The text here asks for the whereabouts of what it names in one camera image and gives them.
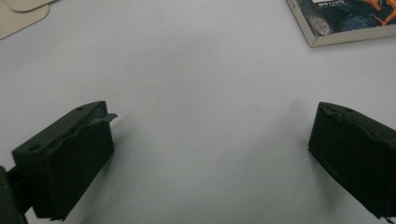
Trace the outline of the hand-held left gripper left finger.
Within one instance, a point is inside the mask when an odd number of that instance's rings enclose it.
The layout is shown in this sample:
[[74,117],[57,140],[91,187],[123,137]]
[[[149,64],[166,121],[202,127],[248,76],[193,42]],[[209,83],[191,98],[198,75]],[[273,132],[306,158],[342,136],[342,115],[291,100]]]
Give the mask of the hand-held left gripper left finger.
[[114,152],[106,102],[81,105],[12,151],[39,218],[64,220]]

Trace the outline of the beige rounded flat pad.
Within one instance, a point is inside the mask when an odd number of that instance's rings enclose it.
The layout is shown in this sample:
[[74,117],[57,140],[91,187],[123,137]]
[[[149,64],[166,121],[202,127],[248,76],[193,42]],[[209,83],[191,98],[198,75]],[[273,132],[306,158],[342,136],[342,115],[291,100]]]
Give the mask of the beige rounded flat pad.
[[4,0],[7,6],[17,12],[27,12],[48,6],[56,0]]
[[0,40],[44,19],[50,7],[44,5],[37,9],[18,12],[12,10],[5,0],[0,0]]

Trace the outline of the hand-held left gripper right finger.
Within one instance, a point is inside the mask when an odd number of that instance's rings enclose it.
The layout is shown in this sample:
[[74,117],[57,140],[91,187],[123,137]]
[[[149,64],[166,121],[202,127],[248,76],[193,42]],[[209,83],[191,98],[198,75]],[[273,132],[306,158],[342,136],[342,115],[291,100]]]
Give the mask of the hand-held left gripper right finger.
[[321,102],[308,149],[375,217],[396,217],[396,130],[356,110]]

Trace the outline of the paperback book with dark cover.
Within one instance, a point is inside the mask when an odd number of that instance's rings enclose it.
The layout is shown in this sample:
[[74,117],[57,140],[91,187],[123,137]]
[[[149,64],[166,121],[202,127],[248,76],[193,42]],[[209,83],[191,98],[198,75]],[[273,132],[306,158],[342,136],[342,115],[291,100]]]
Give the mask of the paperback book with dark cover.
[[396,0],[286,0],[309,47],[396,36]]

